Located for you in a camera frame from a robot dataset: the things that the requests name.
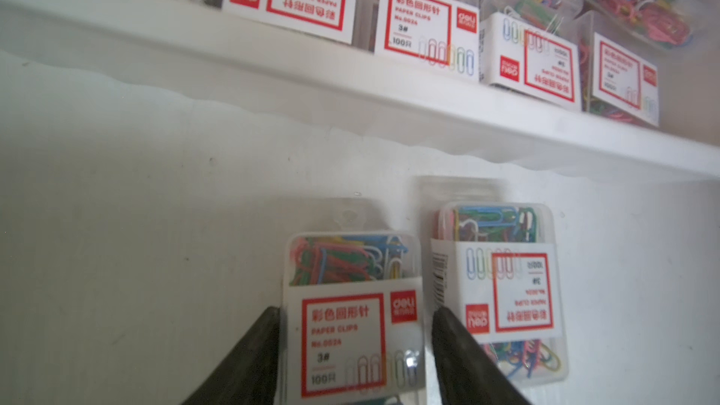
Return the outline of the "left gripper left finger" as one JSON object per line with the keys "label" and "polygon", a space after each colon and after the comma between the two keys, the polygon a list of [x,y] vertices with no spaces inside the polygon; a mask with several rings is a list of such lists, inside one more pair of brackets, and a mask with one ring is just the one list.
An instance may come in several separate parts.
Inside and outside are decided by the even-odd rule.
{"label": "left gripper left finger", "polygon": [[281,310],[268,307],[183,404],[273,404],[280,333]]}

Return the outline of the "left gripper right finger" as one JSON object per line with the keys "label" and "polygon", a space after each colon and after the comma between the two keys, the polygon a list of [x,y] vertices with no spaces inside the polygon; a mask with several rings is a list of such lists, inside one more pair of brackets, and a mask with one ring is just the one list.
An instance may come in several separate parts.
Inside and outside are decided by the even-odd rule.
{"label": "left gripper right finger", "polygon": [[447,307],[433,313],[431,344],[442,403],[530,404]]}

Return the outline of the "paper clip box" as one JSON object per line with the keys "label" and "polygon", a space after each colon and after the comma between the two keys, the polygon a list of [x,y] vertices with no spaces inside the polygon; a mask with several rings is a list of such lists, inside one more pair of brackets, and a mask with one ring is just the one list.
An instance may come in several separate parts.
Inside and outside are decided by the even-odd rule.
{"label": "paper clip box", "polygon": [[554,220],[545,204],[508,202],[491,180],[428,176],[434,301],[459,319],[515,386],[569,373]]}
{"label": "paper clip box", "polygon": [[418,404],[426,387],[419,239],[329,199],[284,255],[281,404]]}

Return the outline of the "white plastic tray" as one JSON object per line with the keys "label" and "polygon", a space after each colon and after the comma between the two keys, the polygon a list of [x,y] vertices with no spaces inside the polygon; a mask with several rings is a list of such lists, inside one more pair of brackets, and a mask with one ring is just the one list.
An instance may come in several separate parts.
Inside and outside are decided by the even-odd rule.
{"label": "white plastic tray", "polygon": [[717,181],[719,150],[174,0],[1,0],[45,65],[407,146],[612,182]]}

